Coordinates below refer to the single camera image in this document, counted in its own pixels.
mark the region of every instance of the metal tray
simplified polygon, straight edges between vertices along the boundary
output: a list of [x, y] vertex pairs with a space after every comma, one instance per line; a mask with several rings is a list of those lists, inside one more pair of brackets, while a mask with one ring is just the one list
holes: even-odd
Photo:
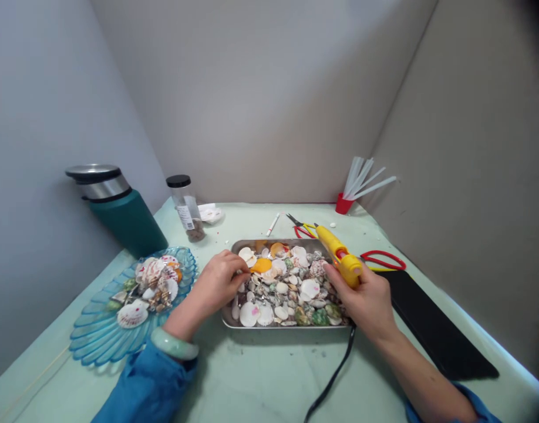
[[[264, 247], [270, 247], [271, 244], [275, 243], [282, 243], [287, 244], [290, 247], [300, 246], [303, 247], [307, 253], [314, 253], [315, 251], [320, 251], [322, 253], [323, 259], [325, 259], [327, 262], [332, 263], [332, 258], [330, 257], [330, 254], [328, 254], [328, 251], [326, 248], [322, 245], [322, 243], [318, 239], [252, 239], [252, 240], [240, 240], [236, 241], [231, 248], [231, 251], [234, 254], [238, 254], [238, 252], [243, 249], [244, 247], [249, 247], [252, 250], [254, 250], [257, 254], [261, 252], [261, 250]], [[291, 330], [291, 329], [297, 329], [297, 330], [307, 330], [307, 329], [339, 329], [339, 328], [345, 328], [346, 325], [338, 325], [338, 326], [267, 326], [267, 327], [244, 327], [240, 324], [239, 321], [233, 319], [232, 317], [232, 303], [227, 304], [223, 307], [221, 310], [222, 316], [223, 316], [223, 323], [232, 328], [232, 329], [257, 329], [257, 330]]]

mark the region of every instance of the marker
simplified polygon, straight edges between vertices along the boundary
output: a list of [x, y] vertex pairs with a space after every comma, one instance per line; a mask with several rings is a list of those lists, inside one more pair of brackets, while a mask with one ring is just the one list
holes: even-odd
[[274, 221], [271, 223], [271, 226], [270, 226], [269, 229], [268, 229], [268, 233], [266, 234], [267, 237], [270, 236], [271, 232], [273, 231], [274, 226], [275, 226], [275, 224], [277, 223], [277, 220], [279, 219], [279, 215], [280, 215], [280, 213], [278, 213], [278, 214], [275, 215], [275, 219], [274, 219]]

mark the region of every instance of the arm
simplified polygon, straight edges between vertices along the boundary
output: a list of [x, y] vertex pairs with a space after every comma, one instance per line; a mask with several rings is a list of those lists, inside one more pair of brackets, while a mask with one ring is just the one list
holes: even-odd
[[361, 284], [357, 290], [352, 290], [336, 268], [327, 265], [325, 269], [353, 321], [391, 366], [414, 408], [409, 416], [416, 410], [425, 423], [479, 421], [471, 401], [397, 328], [385, 278], [363, 265]]
[[[237, 270], [244, 274], [234, 276]], [[185, 300], [170, 314], [163, 329], [191, 342], [203, 321], [232, 300], [238, 286], [250, 277], [240, 257], [225, 250], [205, 266]], [[197, 359], [175, 360], [153, 343], [127, 360], [117, 385], [93, 423], [169, 422], [179, 409], [193, 379]]]

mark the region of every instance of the black power cord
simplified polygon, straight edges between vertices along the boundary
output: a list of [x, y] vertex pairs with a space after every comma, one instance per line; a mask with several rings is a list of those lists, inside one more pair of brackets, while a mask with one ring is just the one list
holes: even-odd
[[309, 419], [311, 418], [311, 415], [316, 411], [316, 409], [322, 404], [326, 396], [328, 395], [328, 392], [330, 392], [330, 389], [332, 388], [332, 385], [334, 385], [334, 381], [336, 380], [336, 377], [340, 373], [340, 370], [342, 370], [342, 366], [344, 366], [344, 363], [350, 356], [350, 353], [352, 352], [353, 347], [353, 339], [356, 335], [356, 325], [352, 322], [352, 328], [350, 330], [350, 337], [348, 338], [348, 348], [346, 349], [346, 354], [344, 354], [344, 358], [342, 359], [340, 365], [330, 378], [330, 382], [328, 382], [328, 385], [326, 385], [326, 388], [324, 388], [324, 391], [319, 395], [319, 397], [315, 400], [315, 402], [312, 403], [312, 405], [309, 407], [309, 411], [306, 412], [305, 416], [305, 423], [308, 423]]

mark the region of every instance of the green bracelet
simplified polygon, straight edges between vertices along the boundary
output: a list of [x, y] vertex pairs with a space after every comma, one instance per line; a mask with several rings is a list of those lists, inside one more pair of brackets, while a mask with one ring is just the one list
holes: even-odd
[[160, 326], [150, 335], [152, 343], [162, 352], [178, 360], [193, 360], [199, 355], [199, 347], [174, 338]]

